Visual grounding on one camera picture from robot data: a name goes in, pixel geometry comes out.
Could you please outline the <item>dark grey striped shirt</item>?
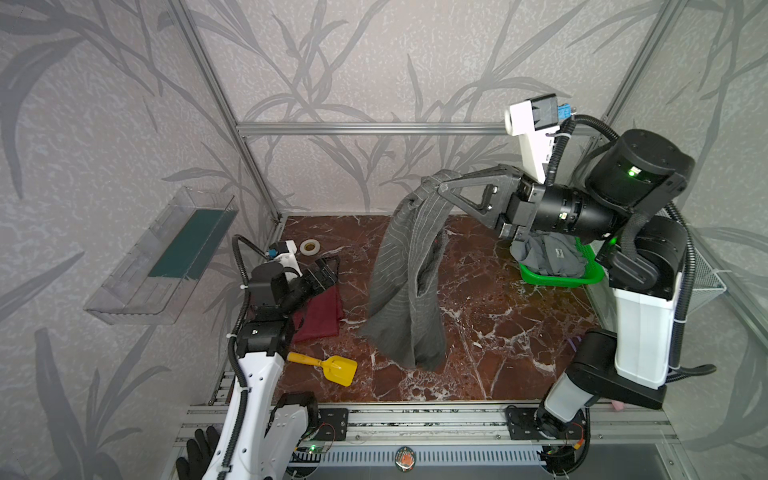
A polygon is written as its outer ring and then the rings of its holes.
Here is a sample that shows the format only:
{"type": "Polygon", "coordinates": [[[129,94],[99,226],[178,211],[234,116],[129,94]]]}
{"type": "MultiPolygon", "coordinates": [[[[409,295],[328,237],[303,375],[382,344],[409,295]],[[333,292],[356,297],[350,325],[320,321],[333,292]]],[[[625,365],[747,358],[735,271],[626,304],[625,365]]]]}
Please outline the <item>dark grey striped shirt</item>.
{"type": "Polygon", "coordinates": [[[436,371],[445,360],[438,280],[453,205],[439,185],[459,177],[440,170],[422,179],[390,217],[374,264],[368,318],[359,334],[405,369],[436,371]]]}

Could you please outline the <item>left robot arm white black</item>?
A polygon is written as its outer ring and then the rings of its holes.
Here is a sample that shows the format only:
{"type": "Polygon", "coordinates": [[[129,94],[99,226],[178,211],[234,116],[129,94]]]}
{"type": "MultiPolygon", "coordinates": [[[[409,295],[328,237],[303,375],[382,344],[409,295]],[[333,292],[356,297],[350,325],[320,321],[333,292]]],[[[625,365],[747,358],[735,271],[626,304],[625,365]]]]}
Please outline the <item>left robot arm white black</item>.
{"type": "Polygon", "coordinates": [[[228,336],[233,395],[216,443],[196,435],[207,468],[205,479],[280,479],[295,448],[319,427],[311,392],[273,398],[291,350],[293,317],[310,299],[337,282],[335,258],[301,269],[288,245],[275,256],[242,235],[232,238],[244,291],[228,336]]]}

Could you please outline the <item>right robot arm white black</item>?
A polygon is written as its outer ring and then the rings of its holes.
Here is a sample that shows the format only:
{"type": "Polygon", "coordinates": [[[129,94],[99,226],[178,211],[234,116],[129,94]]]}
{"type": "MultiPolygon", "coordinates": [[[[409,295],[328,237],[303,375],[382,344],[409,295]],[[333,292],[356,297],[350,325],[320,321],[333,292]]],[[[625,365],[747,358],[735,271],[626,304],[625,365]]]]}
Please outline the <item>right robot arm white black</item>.
{"type": "Polygon", "coordinates": [[[561,233],[601,244],[617,326],[589,331],[538,408],[512,424],[557,438],[599,399],[658,410],[670,383],[714,372],[680,363],[696,251],[674,201],[694,166],[659,134],[617,133],[577,114],[557,131],[543,182],[500,165],[440,183],[444,199],[502,238],[561,233]]]}

